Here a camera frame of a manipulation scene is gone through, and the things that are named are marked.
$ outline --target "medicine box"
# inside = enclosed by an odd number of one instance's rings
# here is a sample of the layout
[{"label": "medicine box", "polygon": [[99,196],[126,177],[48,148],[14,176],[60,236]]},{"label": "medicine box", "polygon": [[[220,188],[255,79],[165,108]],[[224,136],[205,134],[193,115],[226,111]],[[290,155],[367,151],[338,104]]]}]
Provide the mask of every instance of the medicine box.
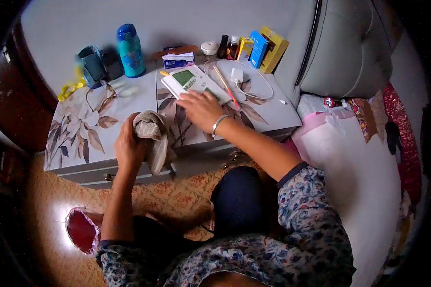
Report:
[{"label": "medicine box", "polygon": [[253,31],[250,34],[250,38],[254,42],[254,47],[250,54],[250,62],[254,68],[258,69],[262,63],[265,50],[267,49],[268,41],[257,31]]},{"label": "medicine box", "polygon": [[260,30],[262,37],[268,40],[268,48],[260,65],[260,71],[271,74],[289,45],[289,41],[276,34],[267,26]]},{"label": "medicine box", "polygon": [[238,61],[249,61],[249,56],[254,47],[254,42],[251,38],[241,37],[239,45]]}]

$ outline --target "phone charger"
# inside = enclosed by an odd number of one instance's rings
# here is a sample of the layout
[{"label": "phone charger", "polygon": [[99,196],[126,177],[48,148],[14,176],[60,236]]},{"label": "phone charger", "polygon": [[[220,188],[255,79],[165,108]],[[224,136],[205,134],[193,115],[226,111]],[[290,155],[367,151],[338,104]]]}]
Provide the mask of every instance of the phone charger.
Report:
[{"label": "phone charger", "polygon": [[232,69],[232,75],[230,76],[230,80],[235,83],[243,82],[243,71],[241,69]]}]

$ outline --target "pencil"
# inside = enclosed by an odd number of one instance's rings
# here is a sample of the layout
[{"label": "pencil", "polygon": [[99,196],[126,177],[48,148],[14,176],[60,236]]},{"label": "pencil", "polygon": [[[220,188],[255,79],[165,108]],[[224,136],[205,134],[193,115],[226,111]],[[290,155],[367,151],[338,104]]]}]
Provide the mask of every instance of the pencil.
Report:
[{"label": "pencil", "polygon": [[238,105],[238,101],[236,100],[236,98],[234,97],[234,95],[232,94],[232,91],[230,90],[230,88],[227,85],[227,82],[225,82],[225,79],[222,77],[222,74],[220,73],[219,69],[217,68],[217,66],[214,66],[214,70],[216,71],[216,73],[219,75],[220,80],[222,80],[222,83],[224,84],[225,88],[227,89],[230,97],[232,97],[233,102],[236,105],[236,108],[239,109],[239,105]]}]

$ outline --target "yellow lanyard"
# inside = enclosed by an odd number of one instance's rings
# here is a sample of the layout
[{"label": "yellow lanyard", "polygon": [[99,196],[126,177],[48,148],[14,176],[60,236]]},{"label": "yellow lanyard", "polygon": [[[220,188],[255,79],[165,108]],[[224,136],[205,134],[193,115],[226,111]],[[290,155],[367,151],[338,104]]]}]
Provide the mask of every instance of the yellow lanyard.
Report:
[{"label": "yellow lanyard", "polygon": [[61,89],[61,93],[57,95],[57,99],[59,101],[66,100],[70,95],[73,94],[73,92],[76,89],[82,88],[86,86],[86,81],[83,78],[83,67],[77,66],[75,67],[75,80],[74,82],[69,82],[68,84],[64,85]]}]

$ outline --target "small bottle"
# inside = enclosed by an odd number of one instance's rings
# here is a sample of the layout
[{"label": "small bottle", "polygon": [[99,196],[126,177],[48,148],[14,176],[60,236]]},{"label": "small bottle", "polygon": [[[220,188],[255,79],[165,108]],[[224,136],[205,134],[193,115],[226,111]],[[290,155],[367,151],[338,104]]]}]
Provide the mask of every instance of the small bottle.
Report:
[{"label": "small bottle", "polygon": [[227,59],[236,60],[236,57],[238,56],[238,49],[239,49],[239,37],[232,36],[232,38],[230,39],[230,43],[228,43],[227,45]]},{"label": "small bottle", "polygon": [[217,50],[217,58],[225,59],[227,54],[227,43],[228,43],[228,35],[222,35],[222,40],[220,40],[220,46]]}]

